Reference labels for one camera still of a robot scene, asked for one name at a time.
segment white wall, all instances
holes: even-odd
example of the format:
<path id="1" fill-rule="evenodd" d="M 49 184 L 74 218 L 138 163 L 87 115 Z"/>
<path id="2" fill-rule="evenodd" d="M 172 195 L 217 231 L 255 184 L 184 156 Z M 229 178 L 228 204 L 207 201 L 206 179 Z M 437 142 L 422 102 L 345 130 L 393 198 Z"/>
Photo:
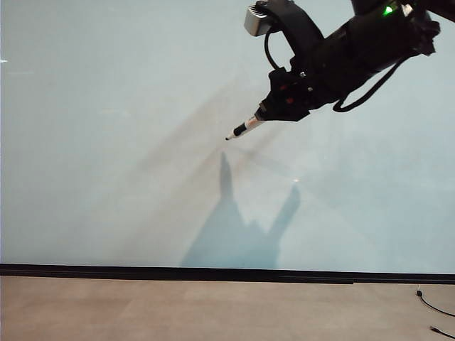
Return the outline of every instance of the white wall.
<path id="1" fill-rule="evenodd" d="M 455 273 L 455 26 L 361 108 L 226 142 L 268 92 L 249 4 L 1 2 L 3 262 Z"/>

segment gray floor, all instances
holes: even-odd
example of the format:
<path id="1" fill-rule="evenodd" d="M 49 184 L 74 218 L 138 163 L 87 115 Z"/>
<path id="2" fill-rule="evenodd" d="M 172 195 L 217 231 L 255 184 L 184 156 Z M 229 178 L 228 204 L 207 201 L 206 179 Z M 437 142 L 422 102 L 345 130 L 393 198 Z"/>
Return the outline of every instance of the gray floor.
<path id="1" fill-rule="evenodd" d="M 449 340 L 415 285 L 1 278 L 1 340 Z M 455 312 L 455 286 L 421 286 Z"/>

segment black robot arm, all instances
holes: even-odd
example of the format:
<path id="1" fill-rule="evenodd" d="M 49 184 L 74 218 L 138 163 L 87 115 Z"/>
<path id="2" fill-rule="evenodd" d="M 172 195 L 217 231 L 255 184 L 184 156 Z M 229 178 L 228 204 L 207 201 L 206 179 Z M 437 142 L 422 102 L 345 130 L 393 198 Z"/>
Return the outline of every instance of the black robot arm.
<path id="1" fill-rule="evenodd" d="M 454 7 L 452 0 L 432 0 L 431 6 L 423 0 L 351 1 L 355 16 L 326 38 L 291 0 L 258 1 L 248 8 L 245 28 L 252 35 L 268 38 L 282 31 L 295 54 L 290 71 L 282 67 L 269 74 L 270 93 L 259 105 L 258 119 L 298 121 L 309 110 L 337 101 L 334 109 L 347 111 L 341 108 L 343 100 L 373 75 L 395 65 L 393 73 L 408 58 L 432 54 L 439 24 L 430 19 L 427 9 L 447 17 Z M 446 2 L 451 7 L 442 6 Z"/>

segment black baseboard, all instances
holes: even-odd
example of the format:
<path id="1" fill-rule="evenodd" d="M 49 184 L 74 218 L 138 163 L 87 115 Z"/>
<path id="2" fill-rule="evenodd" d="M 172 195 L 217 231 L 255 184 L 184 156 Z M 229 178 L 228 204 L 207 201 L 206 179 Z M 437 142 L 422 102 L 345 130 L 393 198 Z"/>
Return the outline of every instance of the black baseboard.
<path id="1" fill-rule="evenodd" d="M 0 276 L 102 278 L 148 281 L 455 284 L 455 274 L 388 274 L 335 271 L 147 268 L 33 264 L 0 264 Z"/>

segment wire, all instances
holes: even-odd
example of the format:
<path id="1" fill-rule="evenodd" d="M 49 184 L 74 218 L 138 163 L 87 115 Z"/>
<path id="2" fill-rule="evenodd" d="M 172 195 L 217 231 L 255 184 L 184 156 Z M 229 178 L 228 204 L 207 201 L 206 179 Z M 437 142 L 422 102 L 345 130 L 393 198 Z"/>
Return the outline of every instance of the wire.
<path id="1" fill-rule="evenodd" d="M 425 303 L 426 305 L 428 305 L 430 308 L 433 308 L 437 311 L 439 311 L 440 313 L 443 313 L 445 315 L 448 315 L 448 316 L 452 316 L 452 317 L 455 317 L 455 314 L 451 314 L 451 313 L 448 313 L 446 311 L 443 311 L 443 310 L 440 310 L 438 308 L 435 308 L 433 305 L 429 304 L 428 302 L 425 301 L 424 297 L 423 297 L 423 293 L 420 291 L 420 290 L 417 290 L 417 296 L 420 297 L 420 299 L 422 300 L 423 303 Z"/>
<path id="2" fill-rule="evenodd" d="M 272 31 L 274 30 L 273 27 L 271 27 L 267 33 L 265 33 L 265 39 L 264 39 L 264 50 L 265 50 L 265 55 L 267 56 L 267 59 L 270 63 L 270 65 L 275 69 L 275 70 L 278 70 L 279 69 L 279 66 L 278 64 L 275 63 L 275 61 L 273 60 L 272 56 L 270 55 L 270 51 L 269 51 L 269 37 L 270 37 L 270 34 L 272 34 Z"/>
<path id="3" fill-rule="evenodd" d="M 435 328 L 435 327 L 433 327 L 433 326 L 430 326 L 429 329 L 433 330 L 434 332 L 437 332 L 438 334 L 442 334 L 442 335 L 445 335 L 445 336 L 447 336 L 447 337 L 450 337 L 451 339 L 455 339 L 455 336 L 446 334 L 445 332 L 443 332 L 443 331 L 441 331 L 441 330 L 439 330 L 438 328 Z"/>
<path id="4" fill-rule="evenodd" d="M 342 97 L 338 102 L 336 102 L 336 104 L 333 106 L 333 110 L 336 112 L 348 112 L 348 111 L 358 107 L 359 105 L 365 103 L 367 100 L 370 99 L 371 96 L 374 95 L 374 93 L 376 91 L 379 90 L 380 87 L 382 87 L 384 85 L 384 83 L 390 77 L 392 77 L 392 75 L 397 70 L 397 68 L 401 64 L 403 64 L 406 60 L 408 60 L 409 58 L 411 58 L 411 55 L 407 55 L 407 56 L 401 58 L 400 60 L 398 60 L 397 63 L 395 65 L 393 65 L 393 67 L 389 71 L 387 71 L 387 73 L 384 76 L 382 76 L 382 78 L 380 80 L 378 80 L 378 82 L 376 82 L 376 84 L 374 84 L 371 87 L 371 89 L 369 89 L 361 98 L 357 99 L 355 102 L 342 108 L 341 106 L 343 105 L 344 101 L 348 97 L 348 95 L 346 95 L 345 97 Z"/>

